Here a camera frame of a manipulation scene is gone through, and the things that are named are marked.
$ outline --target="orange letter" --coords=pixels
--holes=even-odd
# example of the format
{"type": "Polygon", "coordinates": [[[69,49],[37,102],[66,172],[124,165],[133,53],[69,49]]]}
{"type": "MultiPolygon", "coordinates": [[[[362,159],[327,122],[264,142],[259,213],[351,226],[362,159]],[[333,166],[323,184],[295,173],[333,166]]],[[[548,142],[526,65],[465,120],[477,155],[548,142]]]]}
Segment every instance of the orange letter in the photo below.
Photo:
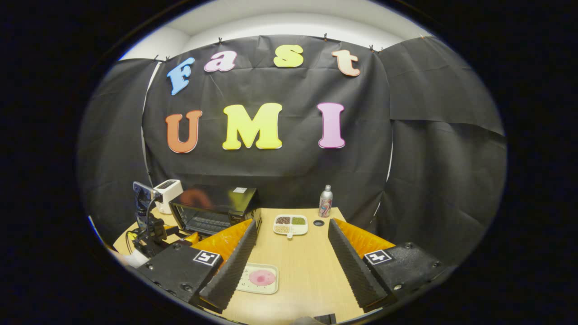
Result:
{"type": "Polygon", "coordinates": [[[203,115],[200,110],[192,110],[187,113],[188,119],[188,140],[181,142],[179,140],[179,121],[183,118],[182,114],[172,114],[166,117],[166,141],[169,148],[176,153],[190,152],[197,146],[199,132],[199,117],[203,115]]]}
{"type": "Polygon", "coordinates": [[[331,54],[337,57],[337,67],[344,75],[352,77],[360,75],[360,70],[354,69],[351,64],[352,61],[357,62],[357,57],[349,54],[348,50],[335,51],[331,54]]]}

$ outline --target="pink circle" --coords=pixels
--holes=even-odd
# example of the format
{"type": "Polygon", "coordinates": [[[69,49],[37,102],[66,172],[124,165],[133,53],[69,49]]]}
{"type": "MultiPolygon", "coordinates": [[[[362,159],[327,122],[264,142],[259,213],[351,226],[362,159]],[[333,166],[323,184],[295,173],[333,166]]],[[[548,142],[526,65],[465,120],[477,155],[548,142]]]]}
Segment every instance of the pink circle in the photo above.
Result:
{"type": "Polygon", "coordinates": [[[257,286],[268,286],[275,282],[275,274],[265,269],[259,269],[249,274],[249,281],[257,286]]]}

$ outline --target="pink letter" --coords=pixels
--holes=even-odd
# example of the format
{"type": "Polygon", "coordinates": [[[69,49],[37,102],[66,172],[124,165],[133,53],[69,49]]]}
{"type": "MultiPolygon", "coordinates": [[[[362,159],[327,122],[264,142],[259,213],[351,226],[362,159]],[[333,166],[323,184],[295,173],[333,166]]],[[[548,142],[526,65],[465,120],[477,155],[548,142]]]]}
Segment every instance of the pink letter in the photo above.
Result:
{"type": "Polygon", "coordinates": [[[343,111],[343,105],[337,103],[320,103],[317,108],[323,117],[323,137],[319,140],[319,147],[341,148],[345,140],[341,138],[341,126],[339,116],[343,111]]]}
{"type": "Polygon", "coordinates": [[[223,51],[216,53],[211,57],[212,61],[209,61],[209,63],[205,64],[205,71],[229,71],[235,67],[234,62],[236,57],[237,52],[235,51],[223,51]]]}

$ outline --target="brown beans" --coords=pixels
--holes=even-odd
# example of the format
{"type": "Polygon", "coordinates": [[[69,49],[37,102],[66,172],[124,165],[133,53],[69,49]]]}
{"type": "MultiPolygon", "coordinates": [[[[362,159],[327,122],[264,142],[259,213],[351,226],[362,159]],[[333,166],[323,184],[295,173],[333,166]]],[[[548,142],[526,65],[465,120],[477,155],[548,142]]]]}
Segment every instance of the brown beans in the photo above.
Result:
{"type": "Polygon", "coordinates": [[[291,217],[278,217],[277,221],[275,223],[289,224],[290,221],[291,221],[291,217]]]}

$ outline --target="white toaster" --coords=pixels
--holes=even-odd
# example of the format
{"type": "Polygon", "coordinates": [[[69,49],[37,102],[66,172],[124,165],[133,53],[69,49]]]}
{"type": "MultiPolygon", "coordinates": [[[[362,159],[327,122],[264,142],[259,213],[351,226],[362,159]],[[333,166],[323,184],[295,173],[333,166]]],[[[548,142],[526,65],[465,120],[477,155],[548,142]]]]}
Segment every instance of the white toaster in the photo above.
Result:
{"type": "Polygon", "coordinates": [[[183,186],[178,179],[168,179],[154,188],[162,194],[162,202],[155,202],[157,204],[158,211],[165,214],[172,214],[169,202],[179,196],[183,192],[183,186]]]}

